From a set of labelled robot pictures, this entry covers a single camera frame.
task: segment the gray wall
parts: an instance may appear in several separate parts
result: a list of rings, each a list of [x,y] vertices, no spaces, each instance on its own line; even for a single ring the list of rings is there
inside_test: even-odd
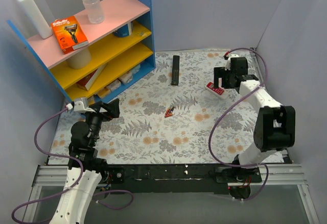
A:
[[[290,153],[305,169],[321,223],[327,223],[327,0],[282,0],[258,50],[268,61],[268,89],[296,109]]]
[[[46,0],[56,18],[83,9],[81,0]],[[152,0],[158,51],[257,46],[281,0]]]
[[[44,0],[36,1],[46,9]],[[6,20],[26,34],[34,29],[14,0],[0,2],[0,222],[12,223],[11,211],[28,200],[36,166],[46,159],[34,146],[35,129],[60,110],[63,97]],[[39,143],[45,150],[50,149],[56,124],[53,120],[40,132]]]

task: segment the shelf board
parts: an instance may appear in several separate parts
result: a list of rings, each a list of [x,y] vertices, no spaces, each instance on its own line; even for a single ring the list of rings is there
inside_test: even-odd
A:
[[[92,60],[86,67],[72,69],[68,66],[67,62],[62,62],[51,68],[50,72],[62,88],[67,89],[81,78],[151,35],[151,32],[148,29],[136,21],[133,22],[133,26],[133,33],[128,37],[119,38],[110,34],[89,46]]]
[[[138,0],[103,0],[101,6],[105,20],[99,24],[89,22],[86,10],[75,15],[89,44],[100,40],[123,25],[150,11],[150,8]],[[40,35],[29,38],[28,43],[47,68],[52,68],[84,48],[63,54],[55,35],[42,39]]]
[[[89,98],[152,54],[153,52],[149,48],[138,43],[108,62],[89,91],[80,89],[74,84],[66,89],[66,92],[72,100],[79,97]]]
[[[129,88],[131,85],[135,84],[137,81],[139,81],[141,78],[143,78],[145,75],[147,75],[149,72],[151,72],[154,69],[154,66],[152,66],[148,62],[143,62],[141,64],[141,68],[139,71],[133,75],[133,80],[129,82],[126,85],[121,85],[118,89],[114,90],[112,93],[107,95],[105,98],[100,99],[98,96],[96,97],[96,102],[103,101],[104,103],[110,102],[112,99],[114,99],[116,96],[118,96],[120,93],[122,93],[124,90]]]

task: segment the orange box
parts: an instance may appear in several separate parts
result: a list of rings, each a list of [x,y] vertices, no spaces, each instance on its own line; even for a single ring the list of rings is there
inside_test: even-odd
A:
[[[51,28],[64,54],[88,45],[87,38],[74,16],[52,22]]]

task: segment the floral pattern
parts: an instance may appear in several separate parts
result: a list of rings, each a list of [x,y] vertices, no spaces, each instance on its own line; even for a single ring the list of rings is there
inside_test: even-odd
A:
[[[249,52],[237,52],[255,68]],[[178,86],[171,86],[173,55],[180,55]],[[145,163],[215,163],[208,150],[208,137],[217,118],[240,98],[226,90],[228,98],[219,99],[205,89],[213,80],[213,68],[224,66],[224,52],[189,51],[156,53],[156,69],[121,93],[120,118],[102,123],[97,143],[98,157],[111,164]],[[164,118],[168,107],[174,115]],[[77,113],[60,116],[51,153],[68,155],[72,125],[83,120]],[[225,162],[253,142],[256,113],[244,101],[228,113],[216,128],[212,147]],[[283,162],[276,153],[266,162]],[[66,164],[67,160],[50,157],[49,164]]]

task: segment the floral tablecloth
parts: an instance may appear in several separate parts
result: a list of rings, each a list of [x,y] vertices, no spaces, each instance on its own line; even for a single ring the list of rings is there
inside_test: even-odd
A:
[[[224,66],[224,52],[188,51],[156,53],[156,69],[120,94],[120,118],[102,123],[97,143],[98,157],[111,164],[215,163],[208,150],[208,137],[217,119],[240,98],[234,90],[226,100],[205,89],[213,80],[213,68]],[[238,52],[255,68],[249,52]],[[171,86],[173,55],[180,55],[179,85]],[[175,106],[174,115],[164,118]],[[58,122],[51,153],[68,155],[71,127],[83,118],[63,113]],[[213,151],[231,162],[253,142],[256,113],[242,102],[222,120],[213,136]],[[276,153],[265,162],[283,162]],[[50,157],[49,164],[67,160]]]

